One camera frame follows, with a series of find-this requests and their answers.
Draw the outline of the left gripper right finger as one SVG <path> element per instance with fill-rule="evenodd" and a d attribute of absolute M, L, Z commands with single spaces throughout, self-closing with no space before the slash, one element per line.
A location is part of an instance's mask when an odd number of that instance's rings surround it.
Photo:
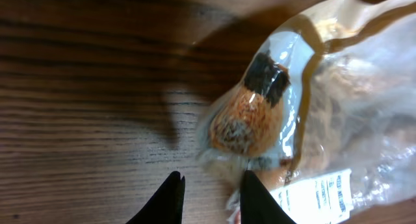
<path fill-rule="evenodd" d="M 295 224 L 253 171 L 246 170 L 240 185 L 241 224 Z"/>

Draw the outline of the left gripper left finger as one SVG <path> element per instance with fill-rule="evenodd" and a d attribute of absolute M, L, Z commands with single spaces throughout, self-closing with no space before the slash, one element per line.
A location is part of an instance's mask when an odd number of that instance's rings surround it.
<path fill-rule="evenodd" d="M 173 171 L 126 224 L 181 224 L 185 177 Z"/>

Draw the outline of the beige dried food bag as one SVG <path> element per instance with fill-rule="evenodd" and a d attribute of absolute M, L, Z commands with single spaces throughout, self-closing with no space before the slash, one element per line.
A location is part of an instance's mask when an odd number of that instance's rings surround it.
<path fill-rule="evenodd" d="M 279 26 L 200 118 L 198 161 L 253 171 L 295 223 L 415 197 L 415 0 L 327 0 Z"/>

